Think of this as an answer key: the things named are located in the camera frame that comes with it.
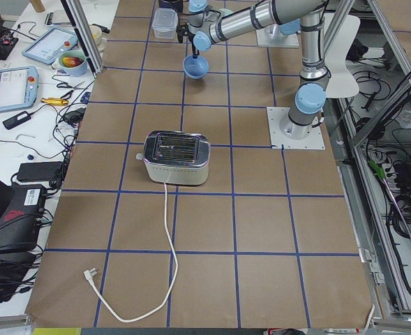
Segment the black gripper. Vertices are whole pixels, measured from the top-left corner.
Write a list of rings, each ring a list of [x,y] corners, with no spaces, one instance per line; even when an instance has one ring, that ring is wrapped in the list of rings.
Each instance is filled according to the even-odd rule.
[[[192,39],[192,44],[193,44],[192,63],[196,64],[198,57],[200,55],[200,53],[198,52],[198,50],[200,50],[200,37],[194,36]]]

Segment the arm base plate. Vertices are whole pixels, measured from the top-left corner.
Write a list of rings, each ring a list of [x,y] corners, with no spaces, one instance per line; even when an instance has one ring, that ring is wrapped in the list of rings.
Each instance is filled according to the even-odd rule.
[[[288,107],[267,107],[269,136],[272,149],[325,150],[317,117],[307,126],[298,126],[289,118]]]
[[[279,48],[298,48],[299,41],[297,34],[289,36],[279,36],[278,38],[270,38],[267,35],[267,30],[257,30],[257,45],[260,47],[279,47]]]

